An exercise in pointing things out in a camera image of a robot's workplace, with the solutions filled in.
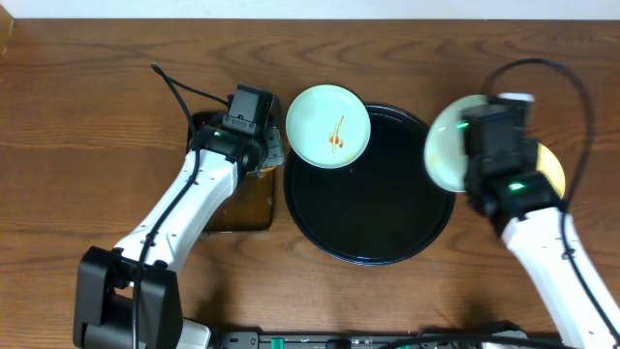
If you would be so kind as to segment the yellow plate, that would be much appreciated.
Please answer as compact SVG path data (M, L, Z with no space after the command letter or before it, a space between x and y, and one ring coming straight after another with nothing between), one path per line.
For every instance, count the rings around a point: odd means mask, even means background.
M538 143L537 170L549 181L560 199L566 192L566 177L558 158L542 143Z

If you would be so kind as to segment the light green plate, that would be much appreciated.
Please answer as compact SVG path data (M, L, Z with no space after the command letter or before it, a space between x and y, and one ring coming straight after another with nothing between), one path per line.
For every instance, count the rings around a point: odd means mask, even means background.
M463 131L467 123L462 120L461 112L485 103L483 95L460 98L443 109L429 129L424 145L424 165L432 181L446 191L465 191L467 157Z
M301 92L286 117L293 151L312 166L337 169L352 164L371 135L369 113L350 90L323 84Z

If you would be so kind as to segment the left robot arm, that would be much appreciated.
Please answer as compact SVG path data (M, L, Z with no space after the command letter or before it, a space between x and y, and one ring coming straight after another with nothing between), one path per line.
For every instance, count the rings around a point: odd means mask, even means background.
M277 127L255 139L206 126L157 205L113 249L90 247L77 269L78 348L205 348L209 327L184 318L178 275L211 216L249 171L283 164Z

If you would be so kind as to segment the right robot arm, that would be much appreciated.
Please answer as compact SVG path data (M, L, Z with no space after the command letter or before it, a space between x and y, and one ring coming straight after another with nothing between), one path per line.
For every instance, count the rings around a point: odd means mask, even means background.
M522 107L481 105L461 113L471 206L530 276L563 342L616 348L619 306L584 251L567 205L538 171Z

